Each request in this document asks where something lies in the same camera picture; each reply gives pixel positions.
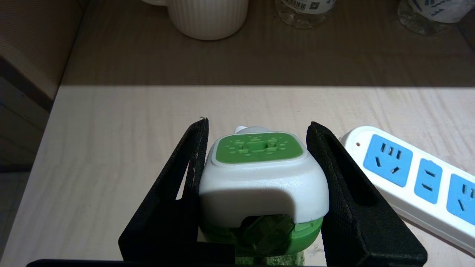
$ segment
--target white ceramic mug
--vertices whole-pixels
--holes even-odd
[[[247,15],[248,0],[142,0],[167,6],[175,27],[200,40],[217,40],[237,32]]]

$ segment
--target bottle label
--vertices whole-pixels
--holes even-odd
[[[336,0],[281,0],[286,6],[304,14],[321,14],[335,6]]]
[[[437,22],[455,23],[473,7],[475,0],[407,0],[411,8]]]

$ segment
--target white power strip casing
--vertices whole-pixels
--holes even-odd
[[[397,185],[364,167],[363,163],[373,135],[387,139],[390,142],[409,149],[413,153],[408,178],[404,186]],[[472,255],[475,255],[475,225],[455,216],[447,210],[452,174],[458,175],[471,183],[475,182],[473,175],[375,127],[358,127],[346,134],[341,142],[351,157],[364,171],[368,179],[376,186],[386,201],[400,216],[413,221],[465,249]],[[421,159],[431,161],[442,168],[440,187],[435,204],[419,197],[414,191]],[[471,205],[465,212],[475,213],[475,209],[472,207]]]

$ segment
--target electric mosquito repellent device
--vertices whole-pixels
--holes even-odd
[[[211,147],[199,184],[200,228],[239,257],[290,255],[317,238],[325,174],[292,133],[240,126]]]

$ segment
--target barcode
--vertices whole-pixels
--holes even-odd
[[[298,10],[305,10],[307,4],[301,3],[297,0],[284,0],[288,5],[298,9]]]

